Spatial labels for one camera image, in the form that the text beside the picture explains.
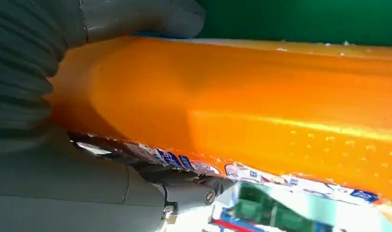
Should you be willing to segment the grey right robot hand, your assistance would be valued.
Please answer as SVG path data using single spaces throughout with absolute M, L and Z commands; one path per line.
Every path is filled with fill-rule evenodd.
M 234 185 L 157 168 L 146 180 L 90 155 L 45 99 L 72 48 L 135 31 L 194 38 L 204 23 L 195 0 L 0 0 L 0 232 L 154 232 L 165 207 L 207 206 Z

